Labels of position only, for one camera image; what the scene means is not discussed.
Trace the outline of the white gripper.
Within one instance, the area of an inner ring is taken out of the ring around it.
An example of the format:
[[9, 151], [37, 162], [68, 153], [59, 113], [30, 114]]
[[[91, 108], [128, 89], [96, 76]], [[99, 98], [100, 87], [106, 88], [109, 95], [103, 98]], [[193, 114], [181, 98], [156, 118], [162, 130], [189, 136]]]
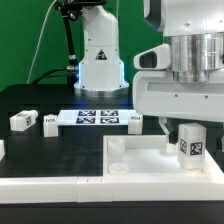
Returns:
[[167, 71], [139, 71], [133, 80], [133, 107], [157, 116], [170, 144], [178, 142], [171, 118], [224, 122], [224, 69], [210, 73], [208, 82], [175, 82]]

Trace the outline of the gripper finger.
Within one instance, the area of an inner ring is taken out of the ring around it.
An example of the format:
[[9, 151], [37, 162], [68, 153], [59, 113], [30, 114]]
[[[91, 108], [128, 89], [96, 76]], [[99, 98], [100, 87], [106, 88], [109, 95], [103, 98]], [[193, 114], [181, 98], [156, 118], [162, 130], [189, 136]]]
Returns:
[[224, 135], [217, 140], [217, 150], [224, 152]]

